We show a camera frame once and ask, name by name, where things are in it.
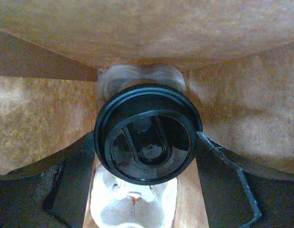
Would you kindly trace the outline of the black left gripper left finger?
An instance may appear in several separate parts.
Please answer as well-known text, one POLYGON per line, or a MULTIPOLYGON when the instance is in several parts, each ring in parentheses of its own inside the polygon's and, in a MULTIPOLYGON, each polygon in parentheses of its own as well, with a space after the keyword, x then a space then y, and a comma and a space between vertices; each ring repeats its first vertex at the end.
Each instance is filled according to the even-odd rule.
POLYGON ((81 228, 95 158, 93 132, 0 175, 0 228, 81 228))

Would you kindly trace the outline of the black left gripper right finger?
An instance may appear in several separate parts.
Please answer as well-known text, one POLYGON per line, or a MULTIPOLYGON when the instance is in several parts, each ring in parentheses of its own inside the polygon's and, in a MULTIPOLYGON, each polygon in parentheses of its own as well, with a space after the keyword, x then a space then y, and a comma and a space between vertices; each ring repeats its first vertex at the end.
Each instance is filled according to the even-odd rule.
POLYGON ((240 156, 197 132, 209 227, 294 228, 294 174, 240 156))

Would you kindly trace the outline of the brown pulp cup carrier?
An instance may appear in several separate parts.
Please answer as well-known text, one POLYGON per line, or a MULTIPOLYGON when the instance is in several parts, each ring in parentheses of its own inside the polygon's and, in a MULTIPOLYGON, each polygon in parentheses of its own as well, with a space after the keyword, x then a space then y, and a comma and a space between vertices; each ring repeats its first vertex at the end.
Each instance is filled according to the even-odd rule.
MULTIPOLYGON (((182 73, 172 66, 116 65, 101 73, 97 83, 97 108, 117 92, 142 83, 159 83, 186 92, 182 73)), ((143 186, 115 177, 95 156, 85 227, 170 228, 177 203, 177 178, 143 186)))

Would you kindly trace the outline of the green paper bag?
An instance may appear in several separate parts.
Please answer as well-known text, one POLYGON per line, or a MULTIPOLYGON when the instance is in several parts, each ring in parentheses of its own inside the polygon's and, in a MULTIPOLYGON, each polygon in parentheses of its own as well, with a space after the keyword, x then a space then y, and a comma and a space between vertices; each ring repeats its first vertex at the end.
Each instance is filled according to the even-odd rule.
POLYGON ((0 174, 93 130, 98 72, 155 63, 207 136, 294 173, 294 0, 0 0, 0 174))

